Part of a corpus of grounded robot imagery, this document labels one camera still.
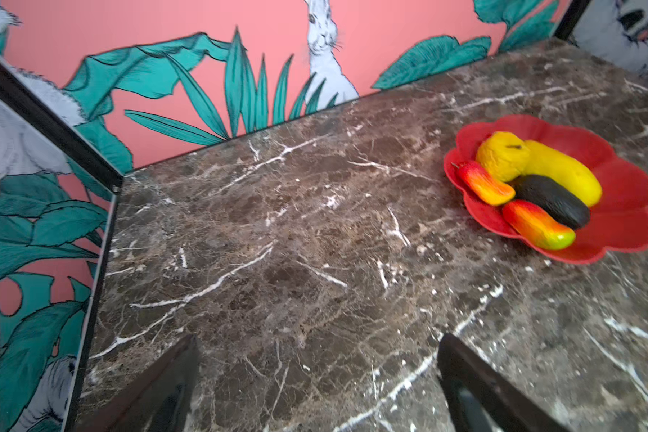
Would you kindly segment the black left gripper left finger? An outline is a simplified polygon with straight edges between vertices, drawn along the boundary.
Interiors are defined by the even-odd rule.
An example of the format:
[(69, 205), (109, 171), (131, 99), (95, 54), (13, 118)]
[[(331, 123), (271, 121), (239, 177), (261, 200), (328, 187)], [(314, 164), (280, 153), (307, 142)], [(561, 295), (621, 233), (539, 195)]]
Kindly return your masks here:
[(199, 373), (198, 339), (186, 335), (77, 431), (183, 431)]

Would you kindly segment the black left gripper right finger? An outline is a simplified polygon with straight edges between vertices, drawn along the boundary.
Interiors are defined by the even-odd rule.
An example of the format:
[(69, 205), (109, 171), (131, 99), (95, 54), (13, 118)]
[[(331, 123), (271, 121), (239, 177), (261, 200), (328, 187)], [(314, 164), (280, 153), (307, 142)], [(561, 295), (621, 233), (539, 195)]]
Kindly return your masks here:
[(437, 350), (439, 381), (456, 431), (565, 431), (457, 336)]

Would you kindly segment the red-yellow-green fake mango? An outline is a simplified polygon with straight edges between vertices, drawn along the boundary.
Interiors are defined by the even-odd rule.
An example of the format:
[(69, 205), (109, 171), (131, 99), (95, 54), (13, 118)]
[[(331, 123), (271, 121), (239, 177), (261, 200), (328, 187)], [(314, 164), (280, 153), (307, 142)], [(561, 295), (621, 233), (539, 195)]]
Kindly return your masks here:
[(513, 200), (502, 207), (501, 214), (507, 224), (535, 247), (562, 250), (576, 239), (573, 229), (557, 222), (534, 203)]

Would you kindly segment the dark fake avocado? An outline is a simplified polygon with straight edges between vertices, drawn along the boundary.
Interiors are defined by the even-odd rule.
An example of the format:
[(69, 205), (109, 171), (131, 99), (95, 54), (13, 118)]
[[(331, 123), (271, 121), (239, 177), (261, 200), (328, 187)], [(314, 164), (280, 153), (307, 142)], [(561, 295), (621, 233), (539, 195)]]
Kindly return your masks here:
[(555, 221), (573, 230), (590, 222), (589, 208), (573, 193), (546, 176), (528, 175), (512, 180), (516, 198), (535, 204)]

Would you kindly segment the small red-yellow fake mango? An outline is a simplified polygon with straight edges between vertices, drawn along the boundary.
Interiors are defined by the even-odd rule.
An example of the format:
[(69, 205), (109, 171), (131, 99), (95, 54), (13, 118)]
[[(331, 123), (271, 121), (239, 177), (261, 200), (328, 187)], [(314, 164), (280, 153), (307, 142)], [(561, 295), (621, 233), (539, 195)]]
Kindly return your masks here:
[(489, 206), (499, 207), (516, 197), (512, 186), (495, 179), (478, 162), (469, 161), (459, 165), (457, 174), (473, 193)]

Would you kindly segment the yellow fake banana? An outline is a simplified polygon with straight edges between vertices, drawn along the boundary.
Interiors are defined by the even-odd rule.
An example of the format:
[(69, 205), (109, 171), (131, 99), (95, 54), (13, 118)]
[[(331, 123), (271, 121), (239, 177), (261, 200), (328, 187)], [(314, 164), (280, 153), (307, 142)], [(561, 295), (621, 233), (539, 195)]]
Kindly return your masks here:
[(528, 160), (523, 175), (548, 177), (574, 194), (588, 207), (598, 204), (603, 189), (596, 176), (577, 159), (534, 140), (525, 140)]

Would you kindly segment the yellow fake apple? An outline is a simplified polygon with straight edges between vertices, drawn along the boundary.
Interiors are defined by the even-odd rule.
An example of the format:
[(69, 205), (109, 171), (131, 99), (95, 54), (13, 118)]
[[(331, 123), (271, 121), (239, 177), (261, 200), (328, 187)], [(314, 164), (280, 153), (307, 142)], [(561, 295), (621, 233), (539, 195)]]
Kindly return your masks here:
[(509, 182), (524, 173), (530, 149), (518, 136), (496, 131), (477, 150), (475, 160), (495, 179)]

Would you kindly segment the red flower-shaped fruit bowl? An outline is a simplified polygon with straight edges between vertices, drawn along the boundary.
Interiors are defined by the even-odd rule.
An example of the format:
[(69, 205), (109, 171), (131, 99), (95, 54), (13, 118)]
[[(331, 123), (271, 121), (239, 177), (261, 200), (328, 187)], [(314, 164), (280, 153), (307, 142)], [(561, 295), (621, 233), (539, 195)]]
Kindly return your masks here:
[(508, 131), (523, 140), (536, 140), (579, 160), (601, 183), (603, 196), (591, 209), (588, 225), (577, 231), (569, 248), (535, 248), (552, 260), (588, 265), (608, 251), (648, 249), (648, 174), (619, 158), (610, 143), (585, 129), (552, 124), (528, 115), (509, 115), (496, 122), (474, 122), (456, 135), (455, 147), (444, 158), (446, 176), (463, 194), (464, 205), (482, 227), (509, 239), (529, 242), (504, 221), (501, 211), (482, 202), (459, 178), (456, 167), (473, 159), (495, 131)]

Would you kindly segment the black corner frame post left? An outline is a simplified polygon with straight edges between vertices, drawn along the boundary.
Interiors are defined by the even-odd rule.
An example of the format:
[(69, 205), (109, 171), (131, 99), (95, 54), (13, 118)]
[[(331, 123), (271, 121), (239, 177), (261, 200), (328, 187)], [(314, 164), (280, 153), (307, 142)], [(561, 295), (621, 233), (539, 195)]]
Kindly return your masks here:
[(81, 124), (0, 59), (0, 431), (75, 419), (121, 183)]

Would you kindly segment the black corner frame post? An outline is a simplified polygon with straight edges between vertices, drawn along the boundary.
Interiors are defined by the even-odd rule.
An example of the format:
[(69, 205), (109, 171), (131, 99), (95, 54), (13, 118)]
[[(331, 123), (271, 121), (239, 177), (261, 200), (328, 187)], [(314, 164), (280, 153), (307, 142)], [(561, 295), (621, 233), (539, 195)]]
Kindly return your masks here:
[(563, 15), (563, 18), (558, 23), (553, 37), (562, 41), (567, 41), (589, 4), (590, 0), (572, 0)]
[(0, 431), (75, 419), (121, 183), (81, 124), (0, 59)]

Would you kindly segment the black corner frame post right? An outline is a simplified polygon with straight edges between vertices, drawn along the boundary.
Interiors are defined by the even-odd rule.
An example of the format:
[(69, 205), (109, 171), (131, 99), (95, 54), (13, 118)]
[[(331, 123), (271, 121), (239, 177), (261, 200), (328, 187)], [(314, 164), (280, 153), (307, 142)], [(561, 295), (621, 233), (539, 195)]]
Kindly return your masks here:
[(567, 41), (589, 4), (590, 0), (572, 0), (563, 15), (563, 18), (558, 23), (553, 37), (562, 41)]

